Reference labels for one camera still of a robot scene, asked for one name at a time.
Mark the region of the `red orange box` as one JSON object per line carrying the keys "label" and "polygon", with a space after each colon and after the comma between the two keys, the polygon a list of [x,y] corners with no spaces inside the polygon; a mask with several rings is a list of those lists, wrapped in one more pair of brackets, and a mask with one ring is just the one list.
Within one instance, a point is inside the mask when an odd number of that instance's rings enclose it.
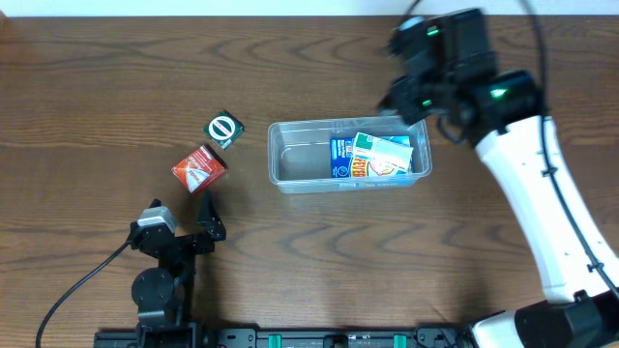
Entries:
{"label": "red orange box", "polygon": [[199,194],[227,171],[210,146],[202,145],[171,168],[172,174],[191,194]]}

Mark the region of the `white green medicine box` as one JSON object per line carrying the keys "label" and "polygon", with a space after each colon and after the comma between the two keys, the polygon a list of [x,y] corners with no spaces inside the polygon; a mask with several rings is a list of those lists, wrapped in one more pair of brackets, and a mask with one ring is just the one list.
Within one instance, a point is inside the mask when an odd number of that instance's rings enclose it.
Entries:
{"label": "white green medicine box", "polygon": [[358,132],[353,140],[355,157],[382,161],[402,171],[409,169],[412,154],[410,146],[362,132]]}

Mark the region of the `green square box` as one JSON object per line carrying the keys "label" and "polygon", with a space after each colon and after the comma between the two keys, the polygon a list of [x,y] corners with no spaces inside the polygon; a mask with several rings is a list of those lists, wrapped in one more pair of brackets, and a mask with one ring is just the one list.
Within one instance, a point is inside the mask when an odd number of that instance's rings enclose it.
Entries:
{"label": "green square box", "polygon": [[220,111],[203,128],[203,132],[223,150],[227,150],[244,131],[244,124],[227,110]]}

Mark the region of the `blue Kool Fever box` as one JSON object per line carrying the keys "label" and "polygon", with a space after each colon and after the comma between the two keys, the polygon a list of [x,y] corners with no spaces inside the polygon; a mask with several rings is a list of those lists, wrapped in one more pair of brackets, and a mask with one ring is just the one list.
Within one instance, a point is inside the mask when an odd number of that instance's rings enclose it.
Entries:
{"label": "blue Kool Fever box", "polygon": [[412,172],[414,160],[410,159],[407,171],[382,161],[366,160],[353,154],[353,137],[334,137],[330,142],[331,177],[358,178],[406,175]]}

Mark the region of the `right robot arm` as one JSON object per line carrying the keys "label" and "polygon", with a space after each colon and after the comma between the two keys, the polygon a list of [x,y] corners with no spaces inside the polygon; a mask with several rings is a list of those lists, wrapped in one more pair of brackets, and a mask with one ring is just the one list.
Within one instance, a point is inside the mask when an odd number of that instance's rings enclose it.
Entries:
{"label": "right robot arm", "polygon": [[545,300],[490,315],[460,337],[470,347],[604,347],[618,339],[618,258],[562,156],[546,76],[500,72],[484,14],[406,13],[390,41],[403,63],[381,102],[407,124],[435,116],[467,142],[507,197],[534,256]]}

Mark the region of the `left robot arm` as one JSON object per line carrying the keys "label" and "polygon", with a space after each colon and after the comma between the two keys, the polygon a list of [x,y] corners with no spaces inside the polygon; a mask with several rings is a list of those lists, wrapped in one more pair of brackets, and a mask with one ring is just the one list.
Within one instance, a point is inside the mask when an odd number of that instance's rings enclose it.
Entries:
{"label": "left robot arm", "polygon": [[158,266],[141,272],[133,282],[138,308],[139,347],[215,347],[212,331],[191,315],[195,258],[212,253],[226,239],[226,230],[210,191],[202,197],[197,216],[200,231],[177,236],[178,221],[158,199],[130,225],[127,242],[151,256]]}

